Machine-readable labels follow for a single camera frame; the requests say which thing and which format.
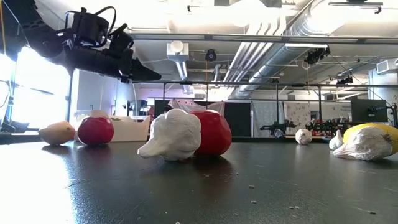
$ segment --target yellow potato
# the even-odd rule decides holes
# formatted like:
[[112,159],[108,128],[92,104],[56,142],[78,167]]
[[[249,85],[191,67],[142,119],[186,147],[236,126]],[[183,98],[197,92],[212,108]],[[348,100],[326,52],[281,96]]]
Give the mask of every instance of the yellow potato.
[[49,145],[59,145],[73,140],[75,129],[68,121],[61,121],[39,130],[39,137]]
[[392,155],[398,152],[398,129],[396,129],[393,126],[385,125],[385,124],[368,123],[368,124],[360,124],[360,125],[357,125],[357,126],[353,126],[352,128],[349,128],[344,133],[343,142],[347,143],[353,132],[355,132],[356,130],[358,130],[360,128],[365,128],[365,127],[380,128],[385,133],[390,134],[391,135],[391,139],[392,139]]

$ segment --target red ball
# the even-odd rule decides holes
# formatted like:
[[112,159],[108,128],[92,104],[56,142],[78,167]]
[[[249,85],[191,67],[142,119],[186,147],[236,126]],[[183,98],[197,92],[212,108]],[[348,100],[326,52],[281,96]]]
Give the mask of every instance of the red ball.
[[89,146],[109,143],[113,134],[112,121],[105,117],[85,118],[77,130],[79,140]]
[[196,115],[201,124],[201,143],[195,154],[219,156],[226,152],[231,146],[232,134],[225,118],[213,110],[190,113]]

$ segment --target computer screen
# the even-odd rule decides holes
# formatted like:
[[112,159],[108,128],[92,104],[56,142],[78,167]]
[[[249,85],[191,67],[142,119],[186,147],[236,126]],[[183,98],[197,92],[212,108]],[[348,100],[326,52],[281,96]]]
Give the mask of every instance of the computer screen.
[[388,122],[385,100],[351,100],[353,122]]

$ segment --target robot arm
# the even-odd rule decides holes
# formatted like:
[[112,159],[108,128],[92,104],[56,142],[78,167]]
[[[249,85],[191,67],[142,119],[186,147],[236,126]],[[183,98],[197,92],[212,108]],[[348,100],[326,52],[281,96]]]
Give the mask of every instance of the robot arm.
[[[87,70],[122,82],[158,80],[161,75],[144,67],[138,59],[132,59],[132,37],[123,30],[127,24],[110,32],[109,22],[98,16],[108,6],[91,14],[82,8],[80,12],[68,11],[65,28],[54,30],[40,14],[34,0],[3,0],[7,55],[17,59],[25,45],[32,47],[42,57],[67,68]],[[67,17],[73,13],[73,23],[67,26]],[[110,41],[108,49],[98,50]]]

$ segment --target white crumpled object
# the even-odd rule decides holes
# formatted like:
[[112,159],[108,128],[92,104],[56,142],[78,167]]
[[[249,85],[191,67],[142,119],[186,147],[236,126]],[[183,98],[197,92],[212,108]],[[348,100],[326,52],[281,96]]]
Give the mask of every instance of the white crumpled object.
[[191,157],[201,142],[198,117],[181,109],[172,109],[153,120],[149,141],[138,149],[142,158],[161,156],[168,161]]
[[301,145],[309,144],[312,141],[312,134],[307,129],[299,129],[296,132],[296,141]]
[[329,142],[330,150],[336,150],[343,145],[343,137],[341,137],[340,130],[336,131],[336,136]]
[[382,159],[391,154],[391,135],[376,127],[358,129],[348,142],[333,151],[336,157],[365,161]]

